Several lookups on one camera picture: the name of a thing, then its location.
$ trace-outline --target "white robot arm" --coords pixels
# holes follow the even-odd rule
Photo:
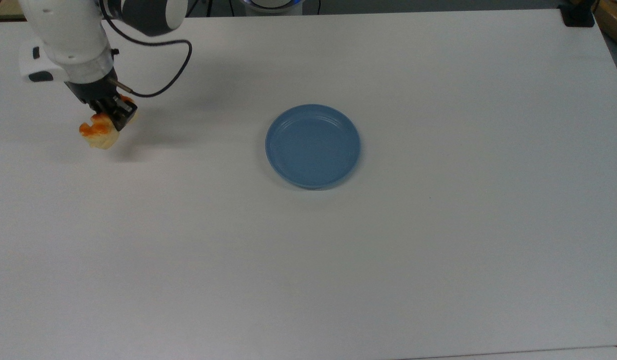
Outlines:
[[[28,82],[59,81],[96,113],[105,112],[121,130],[137,107],[122,100],[102,7],[148,36],[177,29],[187,0],[19,0],[38,38],[20,48],[20,73]]]

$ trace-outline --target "blue plate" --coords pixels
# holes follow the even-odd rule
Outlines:
[[[270,166],[293,185],[305,189],[332,187],[355,168],[360,135],[347,116],[324,105],[286,110],[266,134]]]

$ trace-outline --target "wooden surface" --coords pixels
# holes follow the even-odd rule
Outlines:
[[[0,20],[19,20],[25,18],[18,0],[2,0]]]
[[[599,28],[617,43],[617,2],[601,0],[595,11]]]
[[[107,29],[155,91],[187,48]],[[110,150],[0,23],[0,360],[389,360],[617,345],[617,69],[557,9],[190,18]],[[363,155],[287,184],[321,103]]]

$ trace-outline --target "bread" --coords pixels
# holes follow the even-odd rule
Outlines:
[[[91,116],[93,125],[86,122],[79,126],[79,133],[88,142],[91,148],[108,149],[120,137],[120,132],[115,129],[113,122],[105,112]]]

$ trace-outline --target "white table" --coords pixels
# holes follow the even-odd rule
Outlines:
[[[200,18],[111,150],[0,23],[0,360],[390,360],[617,345],[617,71],[557,10]],[[121,49],[149,92],[185,48]],[[328,191],[268,126],[354,121]]]

